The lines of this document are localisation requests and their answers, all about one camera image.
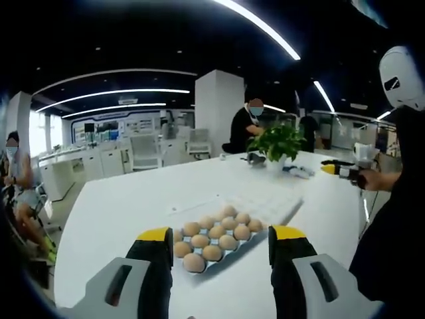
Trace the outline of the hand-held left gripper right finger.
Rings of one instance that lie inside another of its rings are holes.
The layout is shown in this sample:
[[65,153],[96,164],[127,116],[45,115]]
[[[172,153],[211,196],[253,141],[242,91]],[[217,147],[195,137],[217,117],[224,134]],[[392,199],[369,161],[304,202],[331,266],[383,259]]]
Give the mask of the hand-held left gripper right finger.
[[277,318],[378,318],[383,303],[367,299],[357,279],[300,230],[268,227],[271,284]]

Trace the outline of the person's right hand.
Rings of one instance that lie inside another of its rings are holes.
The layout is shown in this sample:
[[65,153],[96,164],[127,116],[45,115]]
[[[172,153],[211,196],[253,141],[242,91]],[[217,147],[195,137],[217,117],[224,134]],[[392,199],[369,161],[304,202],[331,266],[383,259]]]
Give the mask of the person's right hand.
[[365,180],[364,189],[368,191],[386,190],[386,175],[371,169],[360,171],[360,175]]

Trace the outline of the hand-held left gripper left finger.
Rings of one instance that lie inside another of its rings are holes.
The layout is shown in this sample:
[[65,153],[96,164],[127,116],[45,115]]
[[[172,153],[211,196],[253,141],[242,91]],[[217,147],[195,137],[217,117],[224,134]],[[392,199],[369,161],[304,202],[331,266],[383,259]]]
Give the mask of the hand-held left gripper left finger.
[[168,318],[172,267],[172,228],[145,231],[124,258],[115,258],[86,283],[72,317]]

